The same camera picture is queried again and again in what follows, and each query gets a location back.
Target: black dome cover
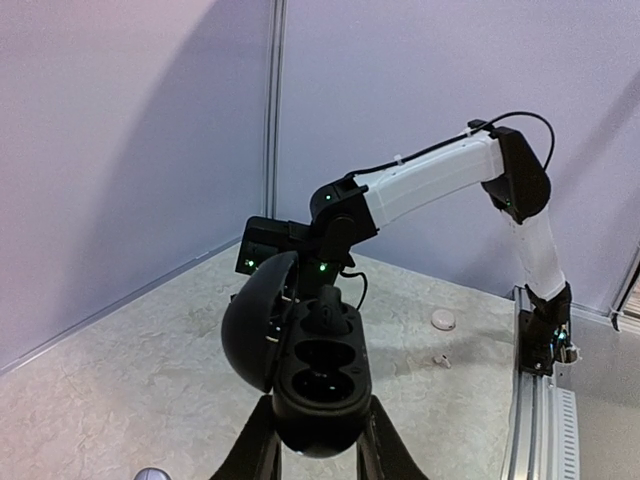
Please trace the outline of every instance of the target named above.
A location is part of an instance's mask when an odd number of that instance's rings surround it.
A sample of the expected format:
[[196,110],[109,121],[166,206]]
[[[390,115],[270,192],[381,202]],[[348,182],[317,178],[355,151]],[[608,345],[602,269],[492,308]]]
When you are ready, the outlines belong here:
[[238,375],[264,393],[271,391],[278,342],[295,300],[297,277],[296,252],[269,258],[231,301],[222,320],[227,360]]

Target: white bottle cap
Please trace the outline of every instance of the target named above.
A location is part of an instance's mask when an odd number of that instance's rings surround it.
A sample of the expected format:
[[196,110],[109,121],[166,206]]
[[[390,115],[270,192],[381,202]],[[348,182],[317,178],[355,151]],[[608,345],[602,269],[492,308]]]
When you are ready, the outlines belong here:
[[431,316],[431,324],[438,330],[453,330],[456,326],[456,317],[449,310],[436,310]]

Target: silver object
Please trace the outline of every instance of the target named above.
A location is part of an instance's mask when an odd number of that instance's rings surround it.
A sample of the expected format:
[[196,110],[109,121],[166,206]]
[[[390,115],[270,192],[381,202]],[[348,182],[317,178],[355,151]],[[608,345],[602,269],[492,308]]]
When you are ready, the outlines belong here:
[[144,468],[138,472],[133,480],[171,480],[171,477],[163,470]]
[[[524,290],[515,290],[518,312],[530,310]],[[575,394],[552,377],[518,372],[516,348],[510,436],[502,480],[579,480],[580,449]]]

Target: black cable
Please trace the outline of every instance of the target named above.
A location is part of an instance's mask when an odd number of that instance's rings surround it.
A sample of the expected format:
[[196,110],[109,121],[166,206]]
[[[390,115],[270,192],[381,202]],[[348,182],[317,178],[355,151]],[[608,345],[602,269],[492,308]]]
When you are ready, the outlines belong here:
[[546,118],[544,118],[542,115],[540,115],[538,113],[527,112],[525,110],[516,110],[516,111],[513,111],[513,112],[503,113],[502,115],[498,115],[496,118],[494,118],[492,120],[489,120],[488,122],[485,122],[481,126],[474,128],[471,131],[471,135],[474,135],[474,134],[478,133],[478,131],[482,130],[487,125],[491,125],[493,123],[499,122],[500,120],[504,120],[505,118],[509,118],[509,117],[532,117],[532,118],[535,118],[537,120],[540,120],[549,129],[549,134],[551,136],[551,142],[549,144],[549,153],[547,154],[547,159],[545,160],[544,166],[543,166],[543,168],[546,170],[547,167],[549,166],[549,163],[551,162],[551,157],[553,156],[553,151],[556,148],[556,132],[554,132],[553,127],[551,126],[551,123],[549,123],[549,120],[547,120]]
[[556,134],[553,131],[553,127],[551,126],[551,124],[549,123],[549,121],[544,118],[542,115],[539,115],[537,113],[533,113],[533,112],[527,112],[527,111],[523,111],[523,110],[518,110],[518,111],[513,111],[513,112],[507,112],[507,113],[503,113],[502,115],[498,115],[496,118],[489,120],[488,122],[483,123],[482,125],[480,125],[479,127],[476,127],[474,129],[472,129],[468,134],[467,133],[463,133],[460,135],[456,135],[455,137],[451,137],[448,138],[440,143],[436,143],[435,145],[431,145],[430,147],[424,148],[418,152],[412,153],[411,155],[408,155],[400,160],[397,161],[393,161],[393,162],[388,162],[388,163],[384,163],[382,165],[377,165],[375,167],[369,167],[369,168],[363,168],[363,169],[359,169],[359,170],[353,170],[349,173],[347,173],[345,175],[345,177],[353,177],[355,175],[365,175],[367,173],[375,173],[375,172],[380,172],[382,170],[386,170],[387,168],[390,167],[395,167],[396,165],[400,165],[403,163],[407,163],[410,162],[411,160],[415,160],[418,157],[421,157],[423,155],[426,155],[427,153],[431,153],[434,150],[437,150],[439,148],[442,147],[446,147],[447,145],[451,145],[452,143],[455,143],[459,140],[464,139],[465,137],[471,136],[471,135],[475,135],[476,133],[478,133],[479,131],[481,131],[482,129],[484,129],[485,127],[487,127],[488,125],[492,125],[496,122],[499,122],[500,120],[504,120],[505,118],[509,118],[509,117],[533,117],[536,118],[538,120],[540,120],[542,123],[544,123],[546,125],[546,127],[549,129],[549,133],[551,134],[551,144],[549,146],[549,153],[547,154],[547,159],[544,162],[544,170],[547,169],[547,167],[549,166],[549,163],[551,162],[551,157],[553,156],[553,151],[555,149],[556,146]]
[[367,290],[369,290],[369,280],[367,280],[367,275],[364,272],[354,272],[354,273],[340,272],[340,276],[344,278],[362,277],[362,282],[363,282],[362,296],[360,297],[360,302],[356,307],[356,310],[360,310],[360,307],[364,303],[364,299],[367,296]]

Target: light purple wall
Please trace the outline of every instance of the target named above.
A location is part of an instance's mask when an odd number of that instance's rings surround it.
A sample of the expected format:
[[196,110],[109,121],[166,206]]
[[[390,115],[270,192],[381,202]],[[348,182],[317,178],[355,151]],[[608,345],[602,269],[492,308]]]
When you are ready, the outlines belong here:
[[269,17],[0,4],[0,368],[260,212]]
[[[640,240],[640,3],[289,2],[278,216],[308,221],[316,187],[529,109],[558,145],[552,226],[578,303],[608,311]],[[509,120],[540,157],[534,120]],[[506,294],[522,279],[479,187],[414,212],[360,252]]]

